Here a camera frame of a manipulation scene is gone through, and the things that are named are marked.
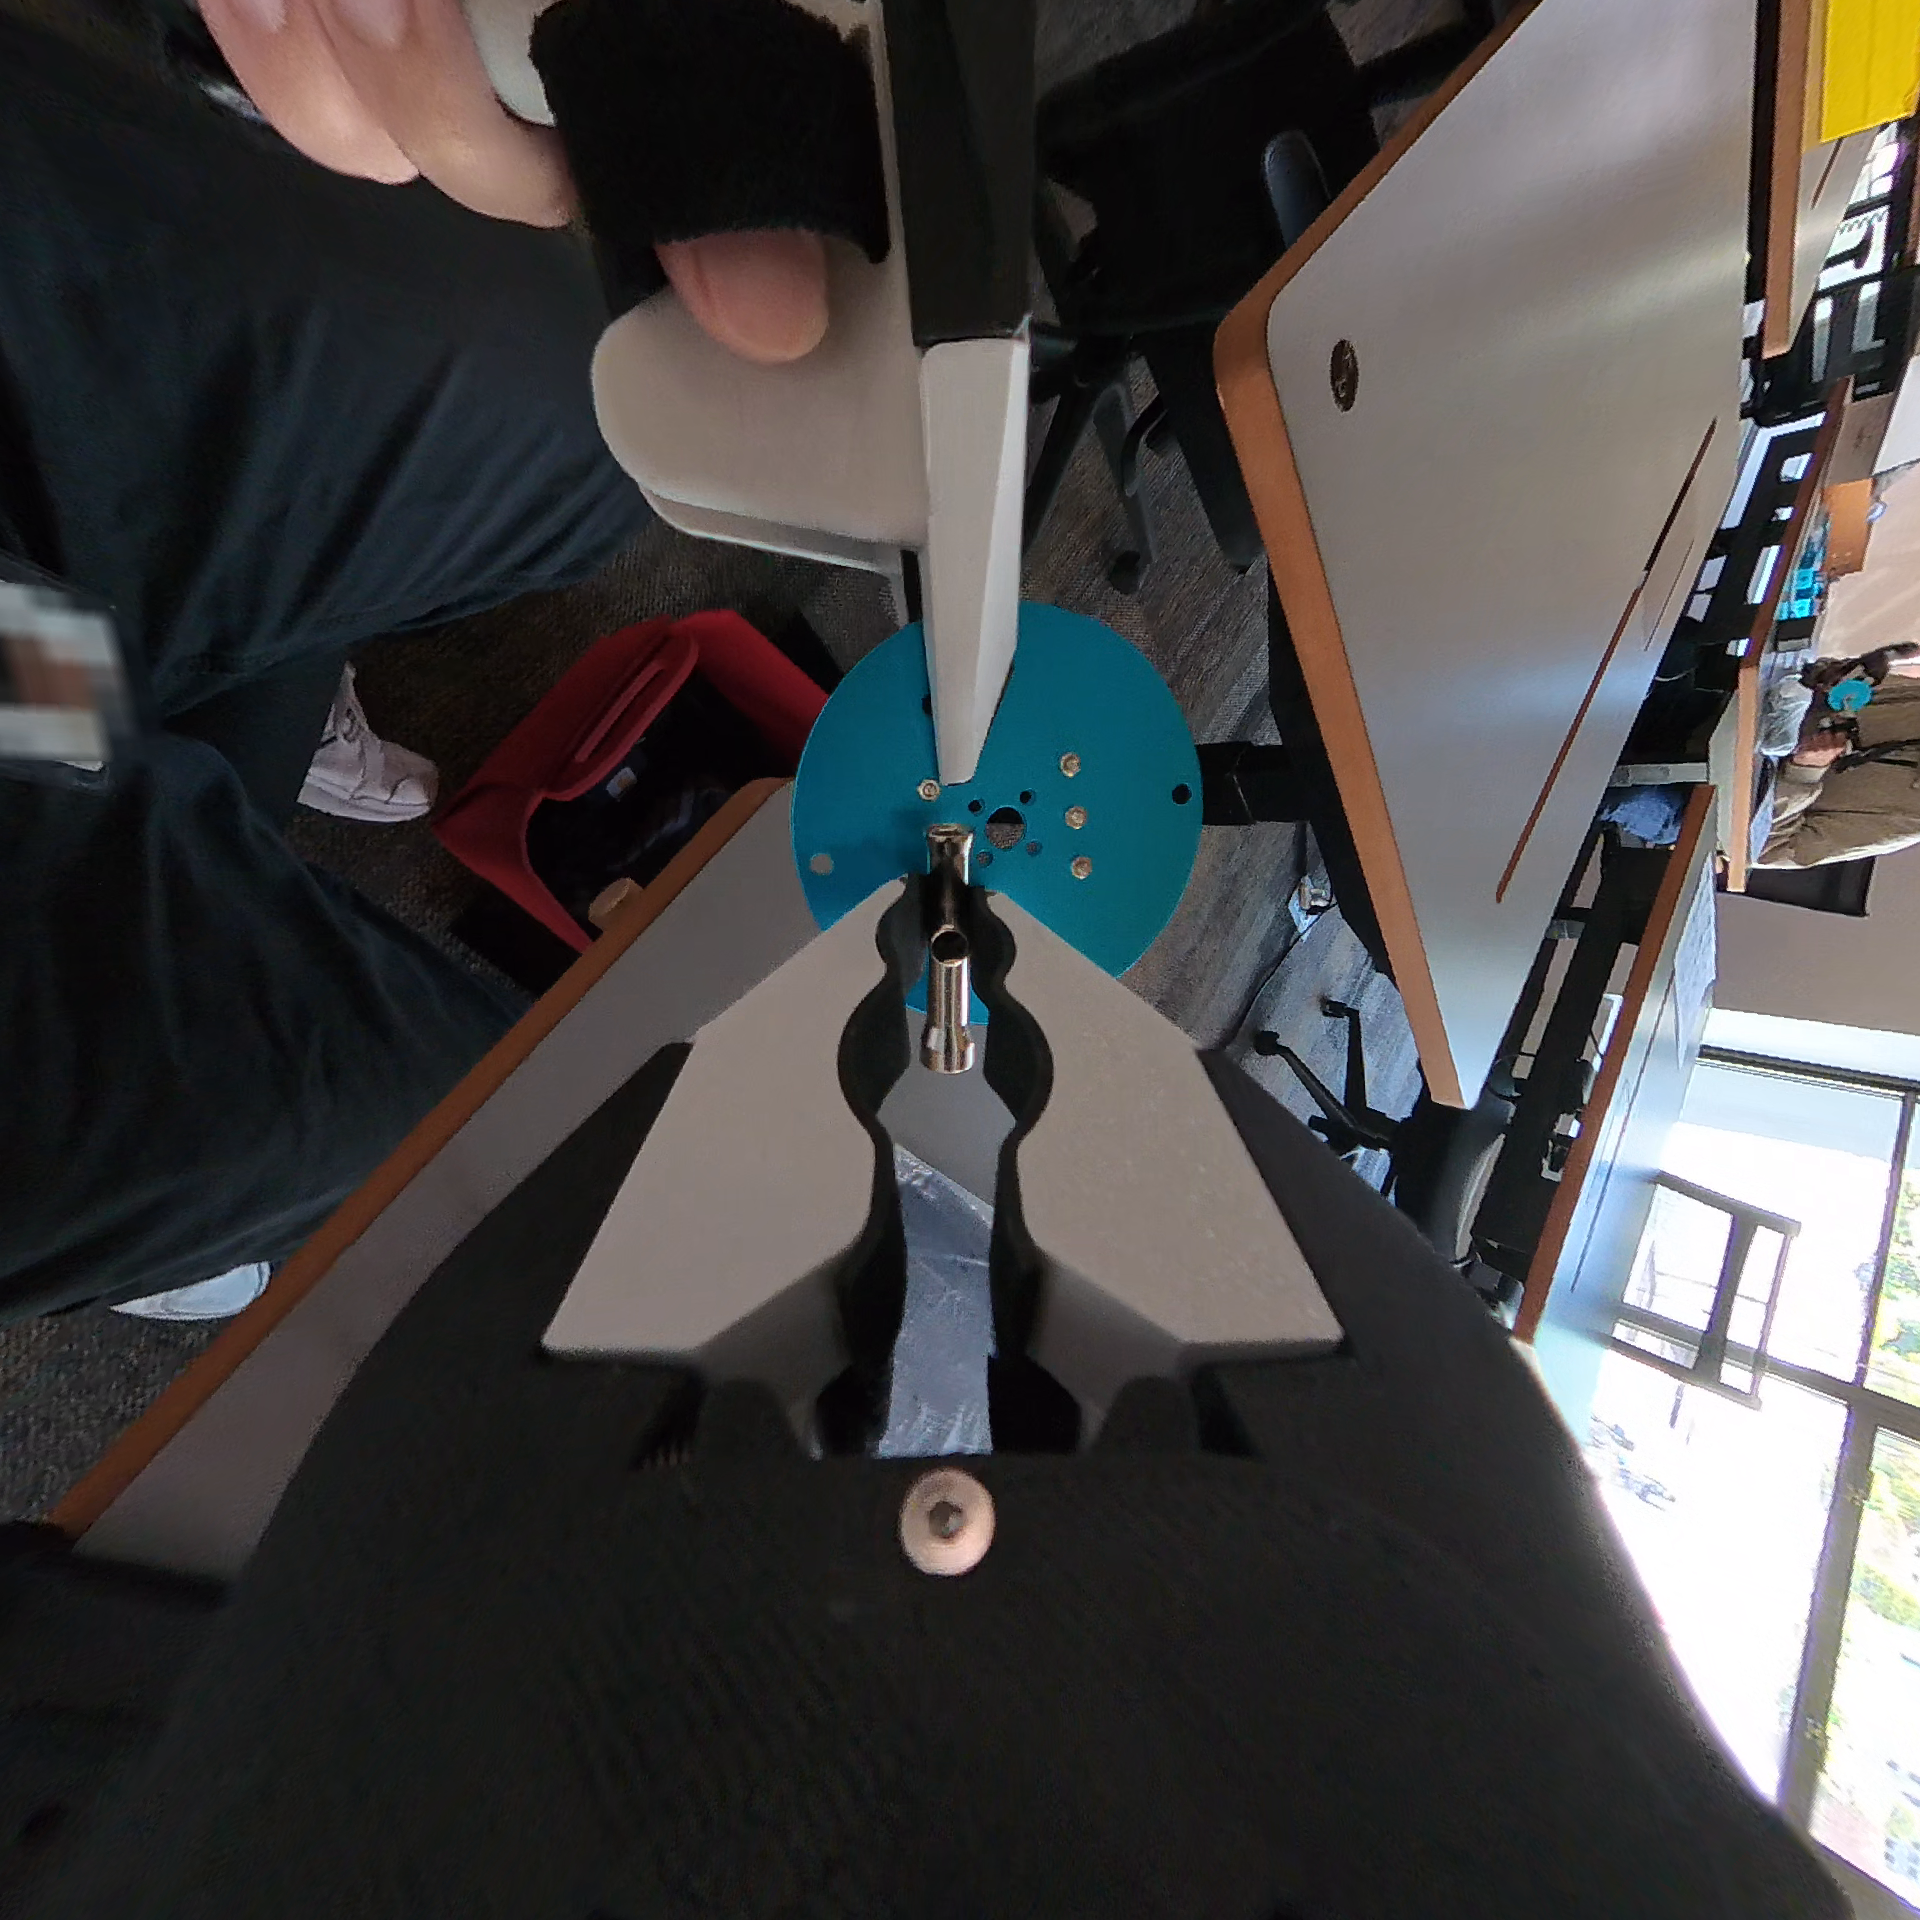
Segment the yellow bin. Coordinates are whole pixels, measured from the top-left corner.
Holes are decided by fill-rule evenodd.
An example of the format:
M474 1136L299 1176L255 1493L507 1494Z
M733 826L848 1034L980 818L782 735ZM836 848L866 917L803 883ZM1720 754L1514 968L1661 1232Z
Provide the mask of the yellow bin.
M1918 101L1918 3L1820 3L1814 139L1907 118Z

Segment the red plastic bin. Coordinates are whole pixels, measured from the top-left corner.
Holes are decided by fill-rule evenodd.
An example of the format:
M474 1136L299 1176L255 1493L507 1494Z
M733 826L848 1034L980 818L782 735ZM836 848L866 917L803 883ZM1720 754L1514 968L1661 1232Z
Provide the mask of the red plastic bin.
M828 692L731 610L596 639L439 805L435 834L574 952L591 904L645 886L735 791L790 776Z

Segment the tall city-view window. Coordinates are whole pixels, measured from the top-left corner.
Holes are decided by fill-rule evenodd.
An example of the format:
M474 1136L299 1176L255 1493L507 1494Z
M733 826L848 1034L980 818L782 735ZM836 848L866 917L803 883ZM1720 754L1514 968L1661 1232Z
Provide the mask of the tall city-view window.
M1886 1916L1918 1901L1915 1147L1912 1082L1700 1064L1589 1429L1719 1739Z

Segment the blue round metal plate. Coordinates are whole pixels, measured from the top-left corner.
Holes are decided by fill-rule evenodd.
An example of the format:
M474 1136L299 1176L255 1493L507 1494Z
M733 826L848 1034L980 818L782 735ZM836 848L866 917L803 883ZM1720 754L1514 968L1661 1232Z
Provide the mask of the blue round metal plate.
M926 829L971 832L971 883L1123 975L1184 898L1202 776L1156 667L1088 614L1024 603L1014 666L971 780L944 783L920 626L842 678L790 795L790 848L818 927L926 868Z

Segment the white shoe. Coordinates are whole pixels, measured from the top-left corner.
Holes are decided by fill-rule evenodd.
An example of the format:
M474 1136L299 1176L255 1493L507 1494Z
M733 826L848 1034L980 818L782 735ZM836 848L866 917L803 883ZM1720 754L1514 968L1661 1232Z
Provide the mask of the white shoe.
M298 802L358 826L406 826L432 811L439 783L432 759L372 731L347 662Z
M160 1325L215 1323L251 1307L270 1283L271 1263L251 1262L204 1283L115 1302L112 1312Z

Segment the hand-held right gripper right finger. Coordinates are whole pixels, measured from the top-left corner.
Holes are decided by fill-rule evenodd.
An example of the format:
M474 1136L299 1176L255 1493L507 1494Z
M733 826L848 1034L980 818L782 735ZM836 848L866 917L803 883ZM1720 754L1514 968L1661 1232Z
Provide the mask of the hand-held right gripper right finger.
M976 898L992 1450L1074 1451L1139 1379L1332 1354L1342 1327L1186 1034L1007 896Z

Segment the person's left hand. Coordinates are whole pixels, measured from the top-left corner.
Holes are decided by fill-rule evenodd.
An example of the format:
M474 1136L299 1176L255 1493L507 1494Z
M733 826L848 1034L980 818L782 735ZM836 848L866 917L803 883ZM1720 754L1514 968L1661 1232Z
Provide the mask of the person's left hand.
M202 3L253 108L306 158L386 186L415 175L487 218L560 229L579 207L558 136L498 101L462 5ZM807 230L670 243L663 275L704 334L787 366L828 331L828 251Z

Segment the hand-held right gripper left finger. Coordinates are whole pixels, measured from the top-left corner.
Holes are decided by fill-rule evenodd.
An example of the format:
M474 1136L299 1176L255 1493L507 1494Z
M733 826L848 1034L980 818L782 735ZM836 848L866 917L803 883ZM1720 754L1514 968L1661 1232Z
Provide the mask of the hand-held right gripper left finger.
M544 1346L766 1386L869 1454L904 1307L895 1154L920 884L892 880L699 1029Z

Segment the black office chair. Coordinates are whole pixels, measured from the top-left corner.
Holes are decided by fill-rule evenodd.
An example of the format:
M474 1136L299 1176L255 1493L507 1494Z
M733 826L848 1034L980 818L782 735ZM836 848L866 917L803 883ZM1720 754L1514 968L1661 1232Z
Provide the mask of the black office chair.
M1499 1087L1483 1093L1462 1111L1437 1101L1420 1068L1420 1091L1410 1111L1396 1118L1370 1094L1366 1039L1362 1013L1381 1013L1381 992L1366 989L1360 1003L1323 994L1323 1020L1346 1029L1344 1082L1332 1091L1325 1079L1269 1023L1248 1023L1240 1037L1255 1056L1284 1063L1312 1100L1307 1126L1342 1164L1358 1168L1365 1154L1382 1156L1381 1195L1429 1238L1431 1248L1476 1291L1482 1306L1514 1327L1519 1315L1523 1279L1508 1278L1482 1248L1476 1219L1494 1182L1506 1130L1517 1098Z
M1262 538L1216 400L1223 317L1286 250L1263 158L1300 135L1328 191L1376 156L1370 95L1323 5L1228 5L1054 87L1040 179L1091 206L1071 243L1037 203L1054 323L1035 325L1030 400L1055 402L1024 501L1034 544L1096 405L1142 360L1214 542L1245 572Z

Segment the person's dark clothing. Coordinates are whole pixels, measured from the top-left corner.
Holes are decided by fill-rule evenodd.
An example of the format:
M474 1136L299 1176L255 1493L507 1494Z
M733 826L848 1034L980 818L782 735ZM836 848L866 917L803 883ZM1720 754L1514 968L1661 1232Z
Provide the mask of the person's dark clothing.
M288 1256L519 1018L284 837L347 656L645 524L562 230L331 175L4 18L4 570L158 726L4 772L4 1320Z

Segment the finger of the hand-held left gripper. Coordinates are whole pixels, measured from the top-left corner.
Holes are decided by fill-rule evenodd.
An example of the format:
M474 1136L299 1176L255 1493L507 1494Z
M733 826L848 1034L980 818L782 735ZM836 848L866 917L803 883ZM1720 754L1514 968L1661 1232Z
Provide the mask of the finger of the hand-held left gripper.
M1027 394L1027 335L920 356L923 638L944 783L974 776L1018 651Z

